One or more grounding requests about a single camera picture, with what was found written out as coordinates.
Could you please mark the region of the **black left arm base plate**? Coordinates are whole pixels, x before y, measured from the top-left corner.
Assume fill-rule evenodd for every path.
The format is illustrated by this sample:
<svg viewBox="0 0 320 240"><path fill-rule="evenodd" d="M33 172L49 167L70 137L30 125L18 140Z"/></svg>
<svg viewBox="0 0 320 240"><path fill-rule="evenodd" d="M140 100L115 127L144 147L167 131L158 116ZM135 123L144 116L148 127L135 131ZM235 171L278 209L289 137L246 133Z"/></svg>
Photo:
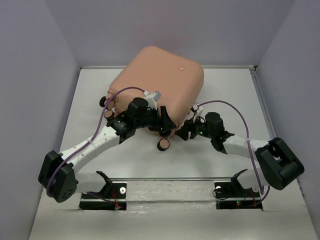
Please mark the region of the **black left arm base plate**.
<svg viewBox="0 0 320 240"><path fill-rule="evenodd" d="M127 182L114 181L100 192L82 193L79 201L81 210L125 211L127 209Z"/></svg>

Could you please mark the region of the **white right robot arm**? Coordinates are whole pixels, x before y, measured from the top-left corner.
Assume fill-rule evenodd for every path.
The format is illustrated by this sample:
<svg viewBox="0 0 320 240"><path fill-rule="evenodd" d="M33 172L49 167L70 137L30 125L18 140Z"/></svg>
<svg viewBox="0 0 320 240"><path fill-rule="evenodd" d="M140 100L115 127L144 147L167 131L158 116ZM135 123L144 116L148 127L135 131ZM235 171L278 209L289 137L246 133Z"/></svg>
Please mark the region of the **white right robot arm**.
<svg viewBox="0 0 320 240"><path fill-rule="evenodd" d="M264 141L237 136L225 130L224 122L216 112L209 112L204 118L186 120L175 135L184 141L205 137L210 139L216 151L251 160L252 169L241 170L231 178L230 190L235 196L242 196L248 189L259 186L283 190L305 171L282 138Z"/></svg>

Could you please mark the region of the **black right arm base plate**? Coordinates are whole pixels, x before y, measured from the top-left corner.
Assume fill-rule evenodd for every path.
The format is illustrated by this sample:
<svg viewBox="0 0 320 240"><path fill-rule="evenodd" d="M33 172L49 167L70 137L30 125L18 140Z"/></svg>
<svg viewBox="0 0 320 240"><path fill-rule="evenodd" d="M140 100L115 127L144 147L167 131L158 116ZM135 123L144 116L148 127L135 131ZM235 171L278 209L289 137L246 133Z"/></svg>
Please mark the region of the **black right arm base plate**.
<svg viewBox="0 0 320 240"><path fill-rule="evenodd" d="M259 192L243 189L230 181L215 182L212 195L216 199L217 210L263 209Z"/></svg>

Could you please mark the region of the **pink hard-shell suitcase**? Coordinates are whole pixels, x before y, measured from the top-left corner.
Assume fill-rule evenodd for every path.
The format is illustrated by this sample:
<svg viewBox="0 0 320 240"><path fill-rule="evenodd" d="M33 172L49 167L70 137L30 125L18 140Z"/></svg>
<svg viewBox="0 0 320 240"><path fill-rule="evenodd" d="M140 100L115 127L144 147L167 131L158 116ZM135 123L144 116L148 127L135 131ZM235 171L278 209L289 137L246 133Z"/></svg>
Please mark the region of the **pink hard-shell suitcase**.
<svg viewBox="0 0 320 240"><path fill-rule="evenodd" d="M106 99L107 109L114 118L125 111L134 98L145 98L144 91L159 91L157 108L166 106L176 128L169 133L154 132L166 140L178 130L190 113L204 84L202 66L190 59L175 55L156 46L143 48L111 82Z"/></svg>

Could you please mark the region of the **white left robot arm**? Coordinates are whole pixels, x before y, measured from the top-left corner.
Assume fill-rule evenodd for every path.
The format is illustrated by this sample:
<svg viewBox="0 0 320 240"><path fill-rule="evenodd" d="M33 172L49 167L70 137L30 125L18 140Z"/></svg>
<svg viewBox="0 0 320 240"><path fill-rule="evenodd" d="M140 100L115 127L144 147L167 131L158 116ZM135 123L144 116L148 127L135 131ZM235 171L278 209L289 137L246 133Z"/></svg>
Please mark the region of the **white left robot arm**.
<svg viewBox="0 0 320 240"><path fill-rule="evenodd" d="M58 203L65 202L77 190L76 175L97 156L134 136L137 129L147 128L162 134L170 133L176 127L164 105L151 107L146 99L136 97L125 111L108 120L90 138L61 153L48 152L38 182L46 189L48 197Z"/></svg>

